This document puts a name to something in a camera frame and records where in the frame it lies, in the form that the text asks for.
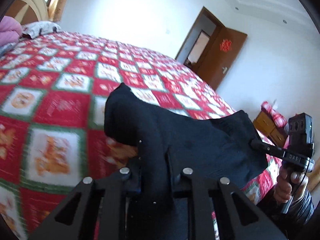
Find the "person's right hand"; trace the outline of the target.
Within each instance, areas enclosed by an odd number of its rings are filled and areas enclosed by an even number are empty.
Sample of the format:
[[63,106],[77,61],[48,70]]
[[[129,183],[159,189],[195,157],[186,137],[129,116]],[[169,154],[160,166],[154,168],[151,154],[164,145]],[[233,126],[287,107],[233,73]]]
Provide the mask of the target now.
[[[273,196],[278,204],[287,203],[291,199],[293,203],[300,201],[304,196],[308,182],[309,178],[304,176],[303,173],[291,172],[289,168],[285,168],[282,165],[274,187]],[[292,193],[292,184],[300,185],[295,194]]]

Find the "right forearm dark sleeve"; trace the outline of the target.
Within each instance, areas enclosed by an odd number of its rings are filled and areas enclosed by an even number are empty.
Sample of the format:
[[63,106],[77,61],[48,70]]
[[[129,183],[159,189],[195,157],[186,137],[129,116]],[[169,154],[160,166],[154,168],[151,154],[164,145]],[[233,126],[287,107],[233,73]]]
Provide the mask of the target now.
[[272,187],[257,207],[287,236],[299,233],[308,224],[314,212],[312,196],[306,189],[300,200],[289,207],[286,214],[281,213],[281,207],[274,198],[276,187]]

